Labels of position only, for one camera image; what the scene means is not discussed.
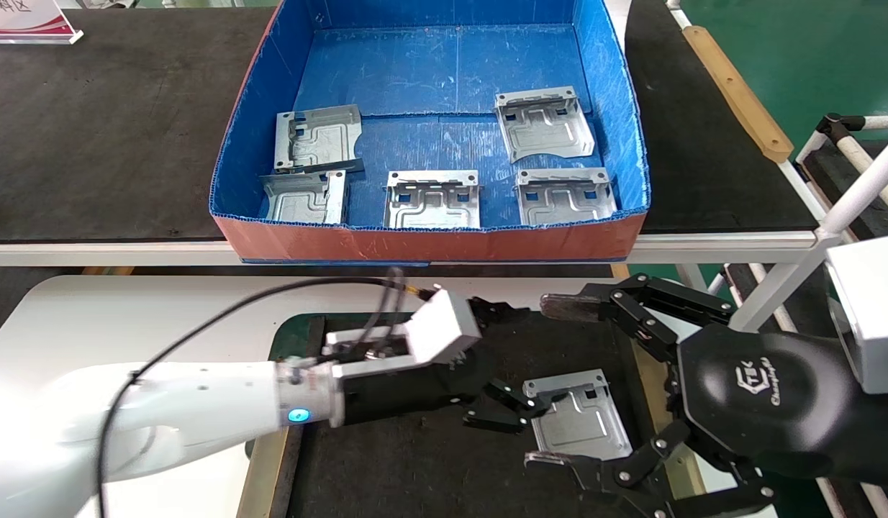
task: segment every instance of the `logo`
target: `logo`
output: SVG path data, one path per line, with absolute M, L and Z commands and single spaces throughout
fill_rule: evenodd
M 761 357 L 761 365 L 756 367 L 753 361 L 741 361 L 735 368 L 738 386 L 751 394 L 771 389 L 770 404 L 780 406 L 780 380 L 776 377 L 776 368 L 767 357 Z

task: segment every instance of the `green floor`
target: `green floor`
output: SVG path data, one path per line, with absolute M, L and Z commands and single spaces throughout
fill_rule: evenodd
M 681 0 L 681 7 L 720 43 L 796 151 L 826 112 L 888 114 L 888 0 Z

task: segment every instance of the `black cable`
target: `black cable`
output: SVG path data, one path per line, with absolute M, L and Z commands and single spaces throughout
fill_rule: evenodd
M 98 498 L 98 515 L 99 518 L 105 518 L 105 492 L 102 486 L 103 481 L 105 480 L 105 448 L 108 445 L 108 434 L 112 429 L 112 422 L 114 419 L 114 415 L 118 412 L 118 408 L 121 406 L 122 400 L 124 400 L 124 395 L 127 393 L 127 390 L 134 386 L 137 383 L 137 380 L 147 373 L 155 364 L 164 360 L 165 357 L 172 354 L 174 350 L 181 347 L 183 344 L 191 340 L 191 338 L 197 337 L 201 332 L 207 330 L 212 325 L 220 322 L 227 316 L 234 314 L 234 312 L 239 311 L 246 307 L 247 305 L 260 301 L 261 299 L 265 299 L 267 297 L 271 297 L 272 295 L 276 295 L 278 293 L 283 293 L 285 291 L 291 291 L 292 289 L 297 288 L 308 288 L 308 286 L 323 286 L 329 284 L 371 284 L 375 286 L 385 286 L 384 293 L 389 294 L 389 289 L 396 289 L 398 292 L 408 291 L 414 295 L 417 295 L 419 298 L 423 299 L 423 301 L 427 301 L 430 298 L 430 291 L 427 289 L 418 289 L 412 288 L 412 286 L 408 286 L 402 283 L 393 282 L 389 279 L 382 278 L 356 278 L 355 276 L 340 276 L 339 278 L 313 278 L 302 280 L 299 282 L 293 282 L 290 284 L 285 284 L 282 286 L 274 286 L 274 288 L 266 289 L 265 291 L 260 291 L 253 295 L 249 295 L 245 299 L 241 299 L 240 301 L 234 303 L 230 307 L 223 309 L 222 312 L 218 312 L 218 314 L 214 315 L 210 319 L 208 319 L 203 324 L 198 325 L 191 331 L 188 331 L 186 335 L 181 338 L 178 338 L 177 341 L 172 342 L 168 347 L 164 348 L 151 358 L 147 363 L 144 364 L 143 367 L 139 368 L 137 371 L 133 371 L 131 373 L 131 378 L 125 383 L 121 388 L 119 388 L 118 393 L 115 394 L 112 399 L 112 404 L 109 406 L 108 413 L 105 414 L 105 420 L 102 421 L 101 433 L 99 433 L 99 450 L 96 452 L 96 468 L 95 468 L 95 491 L 96 498 Z
M 405 276 L 402 274 L 402 270 L 395 268 L 395 266 L 389 269 L 389 274 L 391 274 L 392 278 L 390 280 L 395 282 L 404 282 Z M 404 298 L 404 291 L 400 289 L 400 291 L 396 292 L 396 301 L 394 302 L 394 308 L 392 308 L 392 316 L 389 317 L 389 328 L 387 329 L 384 338 L 381 339 L 379 344 L 377 345 L 377 350 L 384 350 L 384 347 L 387 347 L 389 344 L 389 338 L 392 337 L 392 332 L 396 325 L 399 324 L 399 314 L 402 311 L 402 299 Z
M 397 278 L 397 276 L 396 276 L 397 271 L 402 271 L 402 270 L 400 270 L 398 268 L 389 269 L 389 272 L 387 273 L 387 280 L 389 283 L 396 282 L 395 279 Z M 358 341 L 355 344 L 355 348 L 357 348 L 361 344 L 366 343 L 366 341 L 368 341 L 369 335 L 371 335 L 371 331 L 374 330 L 374 327 L 377 327 L 377 322 L 379 322 L 379 320 L 381 320 L 381 315 L 384 314 L 384 308 L 386 308 L 386 302 L 389 299 L 389 292 L 390 291 L 392 291 L 391 284 L 388 284 L 386 286 L 386 289 L 384 289 L 384 292 L 381 295 L 381 301 L 377 305 L 377 311 L 373 312 L 373 314 L 371 315 L 371 318 L 369 318 L 368 322 L 366 324 L 364 324 L 364 332 L 362 332 L 361 337 L 358 338 Z

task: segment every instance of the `white robotic arm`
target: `white robotic arm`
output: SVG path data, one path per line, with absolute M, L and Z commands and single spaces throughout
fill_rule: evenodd
M 82 368 L 39 404 L 2 422 L 0 517 L 75 516 L 95 489 L 95 455 L 109 397 L 140 364 Z M 147 476 L 280 427 L 341 421 L 332 364 L 161 363 L 132 386 L 109 433 L 109 481 Z

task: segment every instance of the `wooden strip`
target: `wooden strip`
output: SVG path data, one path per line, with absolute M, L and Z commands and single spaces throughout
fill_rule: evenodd
M 255 440 L 237 518 L 285 518 L 302 434 L 286 427 Z
M 726 102 L 729 103 L 735 118 L 741 122 L 744 131 L 752 137 L 764 157 L 779 163 L 792 153 L 792 142 L 789 141 L 780 126 L 761 104 L 760 99 L 748 86 L 738 69 L 725 55 L 716 40 L 704 27 L 691 25 L 684 28 L 684 38 L 694 48 L 697 57 L 710 72 L 716 86 L 720 88 Z
M 614 278 L 628 278 L 629 268 L 626 265 L 611 265 Z M 645 402 L 648 403 L 648 413 L 651 415 L 652 424 L 656 432 L 660 432 L 674 418 L 666 409 L 664 384 L 668 379 L 668 368 L 665 364 L 655 361 L 648 352 L 632 341 L 635 364 L 639 370 L 639 379 L 642 381 L 642 390 L 645 393 Z M 680 446 L 665 462 L 665 471 L 668 473 L 668 483 L 671 486 L 671 495 L 675 499 L 683 499 L 707 492 L 700 476 L 700 466 L 697 465 L 697 457 L 687 448 Z
M 85 276 L 128 276 L 134 272 L 134 266 L 86 266 Z

